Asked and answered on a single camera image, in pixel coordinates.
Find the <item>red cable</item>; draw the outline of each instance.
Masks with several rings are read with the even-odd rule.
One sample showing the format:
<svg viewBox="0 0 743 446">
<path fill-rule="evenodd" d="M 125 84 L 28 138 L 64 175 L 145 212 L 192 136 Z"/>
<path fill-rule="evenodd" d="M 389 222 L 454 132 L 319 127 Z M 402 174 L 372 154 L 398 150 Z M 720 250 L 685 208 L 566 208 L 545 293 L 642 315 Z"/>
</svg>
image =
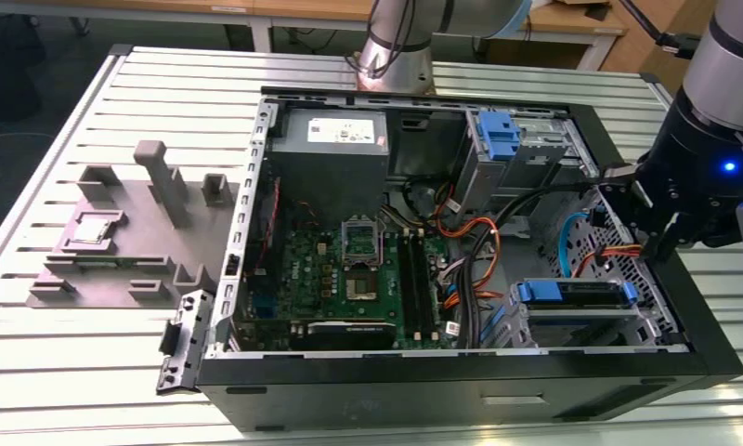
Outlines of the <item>red cable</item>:
<svg viewBox="0 0 743 446">
<path fill-rule="evenodd" d="M 268 230 L 267 230 L 267 233 L 264 235 L 264 244 L 261 245 L 261 254 L 259 255 L 257 267 L 253 268 L 253 271 L 256 271 L 259 269 L 259 267 L 261 267 L 261 260 L 264 260 L 264 255 L 268 252 L 268 243 L 269 243 L 271 237 L 273 236 L 275 220 L 277 219 L 277 205 L 280 203 L 280 199 L 281 199 L 281 178 L 276 178 L 275 179 L 273 215 L 271 216 L 271 224 L 268 225 Z"/>
</svg>

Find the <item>gray plastic part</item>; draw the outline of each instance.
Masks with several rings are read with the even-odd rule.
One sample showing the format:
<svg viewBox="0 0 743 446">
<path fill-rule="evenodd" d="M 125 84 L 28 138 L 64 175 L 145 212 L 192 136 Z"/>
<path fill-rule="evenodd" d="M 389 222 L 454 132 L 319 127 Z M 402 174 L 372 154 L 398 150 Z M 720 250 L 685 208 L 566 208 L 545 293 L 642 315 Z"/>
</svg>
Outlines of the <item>gray plastic part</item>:
<svg viewBox="0 0 743 446">
<path fill-rule="evenodd" d="M 163 141 L 140 141 L 135 148 L 135 161 L 147 167 L 155 195 L 163 202 L 168 217 L 175 228 L 189 225 L 184 201 L 187 200 L 187 186 L 179 169 L 171 173 L 165 164 L 168 148 Z"/>
<path fill-rule="evenodd" d="M 115 252 L 115 243 L 111 237 L 113 231 L 127 224 L 127 215 L 121 211 L 87 211 L 75 217 L 79 224 L 87 219 L 109 220 L 109 228 L 100 243 L 80 243 L 75 238 L 67 238 L 61 245 L 65 253 L 111 254 Z"/>
<path fill-rule="evenodd" d="M 168 300 L 171 291 L 161 280 L 133 279 L 129 281 L 129 294 L 136 300 Z"/>
<path fill-rule="evenodd" d="M 111 170 L 95 169 L 105 173 Z M 72 219 L 63 230 L 61 241 L 44 263 L 27 304 L 35 308 L 173 308 L 181 295 L 201 287 L 215 289 L 213 278 L 221 276 L 225 238 L 232 224 L 233 206 L 208 206 L 203 181 L 184 183 L 189 200 L 181 202 L 189 214 L 187 228 L 173 228 L 165 207 L 149 193 L 144 180 L 107 181 L 109 201 L 81 199 Z M 232 203 L 239 185 L 228 185 Z M 113 209 L 105 209 L 107 203 Z M 76 236 L 83 216 L 117 218 L 107 235 L 113 247 L 65 253 L 64 248 Z M 67 281 L 71 296 L 52 292 L 45 283 Z M 131 281 L 161 281 L 168 298 L 135 298 Z"/>
<path fill-rule="evenodd" d="M 135 45 L 113 44 L 111 47 L 111 56 L 129 56 L 133 52 Z"/>
<path fill-rule="evenodd" d="M 228 178 L 224 174 L 204 175 L 201 193 L 204 194 L 207 206 L 231 206 L 235 204 Z"/>
<path fill-rule="evenodd" d="M 63 279 L 36 281 L 29 291 L 47 301 L 69 301 L 75 297 L 75 288 L 71 283 Z"/>
<path fill-rule="evenodd" d="M 191 277 L 187 268 L 179 265 L 173 273 L 173 286 L 181 294 L 192 293 L 196 290 L 215 290 L 217 288 L 217 284 L 209 277 L 209 272 L 204 265 L 199 265 L 195 277 Z"/>
<path fill-rule="evenodd" d="M 108 192 L 108 186 L 120 185 L 121 181 L 109 165 L 87 166 L 80 176 L 80 181 L 77 181 L 83 195 L 92 203 L 111 203 L 113 199 L 111 198 L 111 192 Z"/>
</svg>

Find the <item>sticker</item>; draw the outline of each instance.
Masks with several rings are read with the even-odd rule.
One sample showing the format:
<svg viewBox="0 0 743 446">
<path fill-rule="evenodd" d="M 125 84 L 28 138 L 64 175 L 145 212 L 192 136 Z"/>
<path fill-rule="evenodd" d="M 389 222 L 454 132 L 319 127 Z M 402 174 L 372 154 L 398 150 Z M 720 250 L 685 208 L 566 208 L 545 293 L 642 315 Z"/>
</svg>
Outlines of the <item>sticker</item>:
<svg viewBox="0 0 743 446">
<path fill-rule="evenodd" d="M 460 203 L 454 201 L 453 198 L 446 200 L 446 207 L 450 208 L 452 211 L 457 214 L 460 212 Z"/>
<path fill-rule="evenodd" d="M 223 11 L 223 12 L 240 12 L 247 13 L 248 9 L 244 7 L 212 7 L 213 11 Z"/>
<path fill-rule="evenodd" d="M 613 28 L 594 28 L 596 34 L 621 34 L 622 30 L 614 30 Z"/>
<path fill-rule="evenodd" d="M 309 121 L 309 142 L 374 144 L 374 121 L 313 118 Z"/>
</svg>

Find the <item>white table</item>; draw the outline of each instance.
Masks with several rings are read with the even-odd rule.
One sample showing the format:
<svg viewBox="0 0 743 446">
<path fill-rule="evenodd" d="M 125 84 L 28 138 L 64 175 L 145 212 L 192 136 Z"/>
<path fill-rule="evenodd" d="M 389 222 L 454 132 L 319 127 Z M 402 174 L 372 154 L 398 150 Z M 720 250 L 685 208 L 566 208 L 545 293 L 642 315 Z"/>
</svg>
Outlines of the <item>white table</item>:
<svg viewBox="0 0 743 446">
<path fill-rule="evenodd" d="M 664 92 L 637 75 L 452 63 L 436 63 L 434 75 L 442 95 L 593 105 L 629 160 L 649 148 L 664 119 Z M 263 85 L 349 89 L 353 73 L 331 57 L 137 47 L 107 58 L 0 229 L 0 445 L 303 438 L 320 445 L 743 445 L 743 377 L 602 424 L 241 434 L 203 395 L 155 395 L 172 310 L 27 308 L 32 278 L 80 199 L 73 182 L 85 165 L 113 164 L 123 178 L 144 175 L 132 166 L 133 146 L 153 137 L 167 142 L 168 164 L 185 179 L 205 172 L 241 179 Z M 742 247 L 681 256 L 743 360 Z"/>
<path fill-rule="evenodd" d="M 151 20 L 175 21 L 189 23 L 212 23 L 220 25 L 245 25 L 253 33 L 255 49 L 257 52 L 273 52 L 271 29 L 317 28 L 325 30 L 365 31 L 365 21 L 354 20 L 320 20 L 297 17 L 259 16 L 247 14 L 247 8 L 237 7 L 231 14 L 177 12 L 168 10 L 143 10 L 111 7 L 77 7 L 71 5 L 44 5 L 35 3 L 5 2 L 0 0 L 0 13 L 28 14 L 36 16 L 64 16 L 73 18 L 76 31 L 83 34 L 81 22 L 76 18 L 117 19 L 117 20 Z M 621 30 L 609 30 L 608 33 L 550 33 L 533 31 L 530 40 L 534 42 L 556 42 L 588 46 L 577 69 L 582 71 L 600 70 L 604 60 L 610 53 Z M 510 40 L 522 40 L 524 31 L 506 37 Z"/>
</svg>

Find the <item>expansion slot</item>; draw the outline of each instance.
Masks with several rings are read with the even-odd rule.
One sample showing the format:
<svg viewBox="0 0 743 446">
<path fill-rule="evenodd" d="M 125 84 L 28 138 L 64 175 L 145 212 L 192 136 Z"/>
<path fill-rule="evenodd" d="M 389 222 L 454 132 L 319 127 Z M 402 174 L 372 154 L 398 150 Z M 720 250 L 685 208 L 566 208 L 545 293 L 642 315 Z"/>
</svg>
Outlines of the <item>expansion slot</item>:
<svg viewBox="0 0 743 446">
<path fill-rule="evenodd" d="M 410 260 L 413 265 L 413 282 L 418 305 L 418 326 L 421 339 L 437 340 L 434 329 L 434 305 L 430 294 L 430 270 L 424 252 L 424 237 L 413 235 L 410 238 Z"/>
<path fill-rule="evenodd" d="M 397 242 L 398 284 L 401 287 L 401 306 L 405 320 L 405 337 L 420 339 L 417 291 L 413 280 L 410 237 L 404 235 Z"/>
</svg>

